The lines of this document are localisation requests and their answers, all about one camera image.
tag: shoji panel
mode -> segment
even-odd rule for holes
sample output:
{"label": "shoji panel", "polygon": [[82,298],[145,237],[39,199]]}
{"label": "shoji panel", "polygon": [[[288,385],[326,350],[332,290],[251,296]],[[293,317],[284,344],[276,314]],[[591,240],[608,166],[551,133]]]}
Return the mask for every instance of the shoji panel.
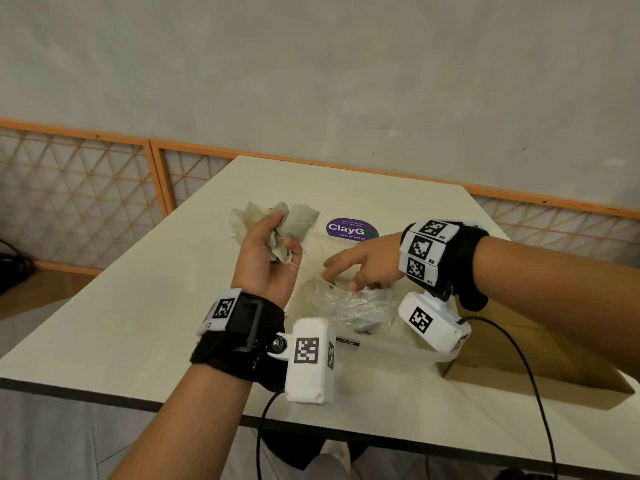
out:
{"label": "shoji panel", "polygon": [[164,158],[176,207],[196,193],[231,161],[227,158],[173,150],[165,150]]}
{"label": "shoji panel", "polygon": [[0,128],[0,237],[105,268],[162,220],[142,146]]}
{"label": "shoji panel", "polygon": [[474,196],[512,241],[640,267],[640,221]]}

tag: black cable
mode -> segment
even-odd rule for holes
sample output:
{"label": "black cable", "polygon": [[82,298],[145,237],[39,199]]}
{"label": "black cable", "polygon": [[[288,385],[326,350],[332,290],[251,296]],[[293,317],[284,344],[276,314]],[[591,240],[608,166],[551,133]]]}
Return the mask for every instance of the black cable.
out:
{"label": "black cable", "polygon": [[538,407],[540,407],[540,416],[542,416],[542,422],[545,424],[545,430],[547,432],[547,437],[549,439],[549,449],[551,450],[551,466],[552,466],[554,478],[557,480],[557,478],[558,478],[558,465],[557,465],[557,462],[556,462],[556,449],[554,448],[554,441],[551,438],[551,430],[549,429],[549,423],[547,422],[547,416],[545,415],[545,409],[544,409],[544,407],[542,407],[542,398],[540,398],[540,393],[538,391],[538,386],[536,385],[536,380],[533,377],[533,372],[531,371],[531,368],[529,366],[529,363],[527,362],[527,359],[524,357],[524,354],[522,353],[522,350],[520,350],[520,347],[518,347],[518,344],[513,339],[513,337],[510,336],[509,332],[506,331],[505,329],[503,329],[500,325],[498,325],[498,323],[492,322],[491,320],[486,319],[486,318],[482,318],[482,317],[466,317],[466,318],[463,318],[462,320],[460,320],[458,323],[464,323],[464,322],[467,322],[469,320],[478,320],[480,322],[488,323],[489,325],[496,327],[498,330],[500,330],[509,339],[511,344],[514,347],[516,347],[518,355],[522,359],[522,362],[524,363],[524,367],[526,368],[527,373],[529,375],[529,379],[531,380],[531,385],[533,386],[533,392],[536,395],[536,400],[538,402]]}
{"label": "black cable", "polygon": [[26,254],[20,252],[4,239],[0,243],[15,254],[0,253],[0,294],[25,281],[35,271],[35,263]]}
{"label": "black cable", "polygon": [[262,423],[264,423],[264,417],[267,416],[267,411],[271,407],[271,404],[276,400],[276,397],[281,395],[284,391],[276,392],[271,396],[271,399],[264,407],[264,411],[262,412],[262,416],[260,418],[260,423],[258,423],[258,434],[255,438],[255,469],[258,472],[258,480],[262,480],[262,472],[260,471],[260,433],[262,432]]}

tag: hand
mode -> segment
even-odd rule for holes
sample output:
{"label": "hand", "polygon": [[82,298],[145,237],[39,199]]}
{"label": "hand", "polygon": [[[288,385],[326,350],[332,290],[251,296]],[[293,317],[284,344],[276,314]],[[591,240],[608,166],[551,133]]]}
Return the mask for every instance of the hand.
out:
{"label": "hand", "polygon": [[285,247],[293,253],[292,264],[269,260],[267,242],[281,220],[282,211],[276,210],[258,222],[246,235],[240,246],[231,288],[242,288],[245,292],[267,298],[284,309],[296,284],[298,266],[302,261],[302,247],[295,239],[283,239]]}
{"label": "hand", "polygon": [[323,279],[332,283],[341,272],[355,264],[361,264],[360,270],[349,284],[351,291],[360,291],[372,283],[379,283],[382,288],[388,287],[404,276],[398,270],[401,237],[401,232],[384,235],[331,256],[324,262],[327,269],[324,270]]}

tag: oval sticker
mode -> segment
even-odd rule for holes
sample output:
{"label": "oval sticker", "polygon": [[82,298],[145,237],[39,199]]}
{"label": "oval sticker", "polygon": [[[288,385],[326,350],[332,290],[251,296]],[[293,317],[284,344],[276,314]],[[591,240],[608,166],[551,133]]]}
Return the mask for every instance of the oval sticker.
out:
{"label": "oval sticker", "polygon": [[352,241],[368,241],[378,236],[378,231],[368,222],[357,219],[334,219],[326,225],[326,233]]}

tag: crumpled paper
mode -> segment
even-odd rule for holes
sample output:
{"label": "crumpled paper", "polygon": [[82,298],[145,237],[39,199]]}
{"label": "crumpled paper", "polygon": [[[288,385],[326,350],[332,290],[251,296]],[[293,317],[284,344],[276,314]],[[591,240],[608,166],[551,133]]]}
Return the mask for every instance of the crumpled paper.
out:
{"label": "crumpled paper", "polygon": [[[308,205],[294,205],[291,209],[284,202],[278,202],[273,209],[282,211],[282,221],[269,236],[267,247],[271,261],[289,263],[293,254],[282,242],[284,237],[293,237],[302,242],[309,229],[316,223],[320,212]],[[246,209],[232,209],[229,213],[229,224],[234,231],[234,239],[240,245],[246,235],[260,220],[267,217],[273,209],[263,209],[253,202],[249,202]]]}

